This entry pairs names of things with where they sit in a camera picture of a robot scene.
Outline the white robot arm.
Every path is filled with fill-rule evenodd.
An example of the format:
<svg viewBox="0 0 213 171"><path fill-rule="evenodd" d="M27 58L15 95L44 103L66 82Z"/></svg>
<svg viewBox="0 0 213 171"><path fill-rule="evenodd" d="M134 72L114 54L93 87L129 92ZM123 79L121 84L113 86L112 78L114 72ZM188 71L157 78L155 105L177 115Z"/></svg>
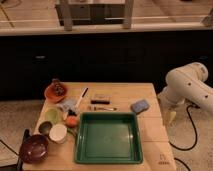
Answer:
<svg viewBox="0 0 213 171"><path fill-rule="evenodd" d="M207 78L208 69L200 62L172 69L166 74L166 86L157 95L165 126L175 119L175 108L185 100L213 114L213 88L205 84Z"/></svg>

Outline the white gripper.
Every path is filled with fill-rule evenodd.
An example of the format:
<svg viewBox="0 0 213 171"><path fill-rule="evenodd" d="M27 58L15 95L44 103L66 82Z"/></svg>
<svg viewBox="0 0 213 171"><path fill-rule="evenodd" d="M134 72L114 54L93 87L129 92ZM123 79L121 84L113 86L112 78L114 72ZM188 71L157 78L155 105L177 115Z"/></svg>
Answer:
<svg viewBox="0 0 213 171"><path fill-rule="evenodd" d="M177 105L168 100L168 98L163 94L159 93L157 99L161 109L161 115L163 119L163 124L169 126L177 115L176 107Z"/></svg>

